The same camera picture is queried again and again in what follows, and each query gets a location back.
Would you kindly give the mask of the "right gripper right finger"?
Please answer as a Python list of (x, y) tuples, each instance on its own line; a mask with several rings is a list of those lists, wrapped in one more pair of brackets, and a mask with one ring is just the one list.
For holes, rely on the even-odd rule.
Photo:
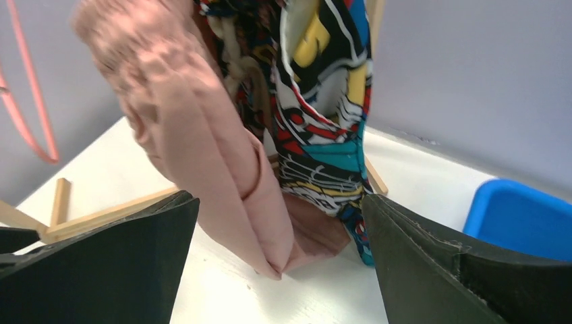
[(390, 324), (571, 322), (569, 262), (483, 242), (378, 194), (362, 214)]

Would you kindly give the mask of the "dusty pink shorts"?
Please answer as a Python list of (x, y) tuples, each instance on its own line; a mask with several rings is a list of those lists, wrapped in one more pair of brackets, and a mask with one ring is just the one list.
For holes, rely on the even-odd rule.
[(195, 8), (192, 1), (82, 1), (73, 27), (152, 164), (200, 199), (198, 223), (210, 238), (273, 279), (339, 254), (348, 233), (281, 191), (223, 86)]

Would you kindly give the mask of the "colourful comic print shorts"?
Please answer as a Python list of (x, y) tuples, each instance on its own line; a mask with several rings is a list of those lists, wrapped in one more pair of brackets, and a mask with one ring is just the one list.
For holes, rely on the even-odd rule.
[(373, 266), (362, 200), (372, 90), (364, 1), (197, 1), (244, 126), (268, 132), (275, 175), (305, 257), (353, 240)]

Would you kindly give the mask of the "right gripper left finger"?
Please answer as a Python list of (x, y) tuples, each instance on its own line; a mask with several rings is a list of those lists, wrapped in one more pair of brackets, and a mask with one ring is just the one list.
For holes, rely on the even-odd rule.
[(2, 227), (1, 322), (170, 322), (199, 204), (180, 191), (27, 253), (38, 234)]

